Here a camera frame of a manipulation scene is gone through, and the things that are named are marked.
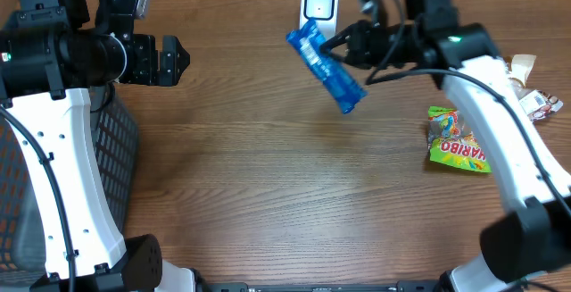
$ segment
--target blue candy package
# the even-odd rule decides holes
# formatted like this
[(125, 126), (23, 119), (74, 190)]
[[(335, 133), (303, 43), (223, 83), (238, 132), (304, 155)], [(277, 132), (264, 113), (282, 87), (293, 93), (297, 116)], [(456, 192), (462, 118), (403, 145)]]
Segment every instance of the blue candy package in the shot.
[(367, 95), (340, 63), (319, 52), (319, 47), (326, 42), (326, 39), (319, 32), (315, 20), (309, 20), (303, 28), (288, 34), (287, 42), (299, 53), (315, 77), (323, 83), (343, 114), (350, 113)]

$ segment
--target black mesh bin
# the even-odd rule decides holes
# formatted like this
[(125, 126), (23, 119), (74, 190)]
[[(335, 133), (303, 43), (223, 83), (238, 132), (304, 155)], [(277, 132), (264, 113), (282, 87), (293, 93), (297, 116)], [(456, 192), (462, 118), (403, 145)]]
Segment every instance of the black mesh bin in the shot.
[[(109, 95), (90, 90), (92, 110)], [(135, 160), (138, 129), (118, 97), (91, 114), (91, 135), (107, 204), (123, 231)], [(0, 121), (0, 290), (26, 287), (45, 273), (46, 245), (34, 190), (20, 146), (8, 123)]]

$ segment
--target wood grain surface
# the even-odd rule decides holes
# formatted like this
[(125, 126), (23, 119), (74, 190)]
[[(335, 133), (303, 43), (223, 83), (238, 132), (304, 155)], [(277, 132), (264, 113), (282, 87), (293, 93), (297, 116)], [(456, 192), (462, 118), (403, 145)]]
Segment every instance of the wood grain surface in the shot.
[[(538, 55), (532, 88), (569, 102), (537, 124), (567, 170), (569, 1), (456, 0), (505, 55)], [(174, 264), (249, 284), (435, 279), (475, 257), (502, 210), (492, 176), (427, 161), (427, 109), (451, 104), (416, 77), (341, 115), (286, 43), (299, 3), (153, 0), (137, 32), (178, 36), (192, 63), (176, 88), (118, 86), (141, 131), (126, 236), (153, 233)], [(340, 5), (339, 29), (360, 17)], [(545, 281), (571, 290), (569, 274)]]
[(0, 28), (2, 28), (8, 20), (17, 2), (18, 0), (0, 0)]

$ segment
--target black cable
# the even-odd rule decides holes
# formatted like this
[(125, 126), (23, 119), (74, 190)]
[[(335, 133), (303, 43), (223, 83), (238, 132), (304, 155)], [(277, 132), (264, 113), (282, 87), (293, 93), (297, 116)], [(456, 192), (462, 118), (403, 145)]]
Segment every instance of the black cable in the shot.
[(522, 289), (529, 289), (529, 286), (542, 289), (543, 291), (558, 292), (555, 288), (552, 288), (548, 285), (545, 285), (545, 284), (539, 283), (539, 282), (528, 281), (528, 280), (519, 282), (519, 284), (516, 284), (515, 286), (513, 286), (511, 288), (505, 289), (502, 292), (520, 292)]
[(12, 116), (6, 109), (0, 105), (0, 115), (4, 117), (8, 122), (10, 122), (14, 128), (16, 128), (22, 136), (26, 138), (28, 143), (32, 146), (34, 151), (39, 158), (40, 163), (44, 166), (46, 171), (47, 179), (50, 182), (52, 191), (54, 192), (55, 205), (57, 207), (57, 212), (60, 217), (60, 223), (62, 225), (63, 243), (65, 245), (65, 252), (67, 254), (67, 260), (70, 267), (70, 279), (69, 287), (70, 292), (75, 291), (75, 252), (73, 250), (73, 245), (71, 244), (71, 234), (70, 234), (70, 224), (68, 223), (68, 217), (65, 213), (65, 206), (63, 205), (62, 192), (57, 184), (57, 179), (55, 178), (54, 170), (50, 165), (50, 159), (44, 153), (44, 150), (39, 145), (37, 140), (32, 136), (32, 134), (24, 127), (21, 122), (19, 122), (14, 116)]
[(412, 27), (412, 39), (414, 40), (415, 46), (417, 46), (418, 50), (422, 50), (422, 44), (420, 43), (420, 35), (418, 34), (418, 23), (420, 19), (424, 16), (424, 13), (417, 15), (414, 19), (414, 26)]
[(386, 67), (386, 64), (393, 55), (394, 50), (396, 50), (396, 47), (399, 45), (399, 41), (401, 41), (402, 34), (404, 33), (404, 22), (406, 20), (404, 17), (404, 11), (402, 10), (401, 0), (393, 0), (393, 1), (394, 4), (396, 5), (396, 8), (399, 10), (399, 15), (401, 16), (401, 26), (399, 27), (399, 30), (397, 31), (396, 36), (394, 37), (393, 44), (389, 48), (389, 51), (385, 54), (385, 58), (383, 59), (383, 61), (381, 61), (380, 64), (378, 64), (377, 68), (373, 71), (373, 73), (371, 73), (371, 75), (368, 76), (367, 85), (370, 84), (369, 82), (373, 80), (373, 78), (377, 75), (379, 71), (381, 71)]
[(467, 81), (472, 82), (475, 85), (479, 86), (480, 88), (482, 88), (486, 92), (488, 92), (490, 95), (492, 95), (496, 99), (497, 102), (499, 102), (501, 105), (503, 105), (503, 107), (506, 109), (506, 111), (508, 111), (511, 118), (516, 123), (517, 128), (519, 129), (519, 132), (521, 133), (521, 136), (524, 139), (525, 144), (527, 145), (527, 148), (529, 149), (529, 152), (531, 153), (535, 164), (537, 165), (537, 169), (539, 170), (539, 172), (542, 175), (543, 181), (545, 181), (545, 184), (549, 188), (550, 192), (553, 194), (553, 197), (555, 197), (555, 200), (557, 200), (557, 202), (561, 205), (561, 207), (563, 208), (563, 210), (565, 211), (567, 216), (571, 219), (571, 208), (569, 208), (569, 206), (565, 202), (565, 199), (563, 198), (563, 196), (555, 188), (555, 185), (551, 181), (550, 174), (545, 170), (545, 167), (543, 166), (542, 160), (539, 158), (539, 155), (535, 151), (534, 144), (532, 143), (531, 138), (529, 138), (529, 135), (525, 131), (524, 125), (522, 124), (521, 120), (517, 117), (516, 112), (508, 104), (505, 97), (503, 97), (502, 95), (500, 95), (499, 93), (494, 91), (492, 88), (490, 88), (488, 85), (486, 85), (482, 81), (480, 81), (474, 77), (470, 77), (467, 74), (457, 72), (457, 71), (441, 70), (441, 69), (418, 69), (418, 70), (411, 70), (411, 71), (397, 72), (397, 73), (389, 74), (389, 75), (386, 75), (386, 76), (381, 77), (379, 79), (370, 81), (370, 83), (368, 83), (368, 85), (376, 84), (376, 83), (380, 83), (380, 82), (385, 82), (385, 81), (390, 81), (390, 80), (395, 80), (395, 79), (402, 79), (402, 78), (408, 77), (408, 76), (417, 76), (417, 75), (425, 75), (425, 74), (451, 75), (451, 76), (455, 76), (455, 77), (467, 80)]
[(107, 85), (109, 86), (109, 95), (107, 96), (107, 99), (98, 109), (92, 110), (90, 113), (100, 113), (113, 102), (113, 99), (115, 98), (115, 86), (113, 85), (113, 82), (109, 82)]

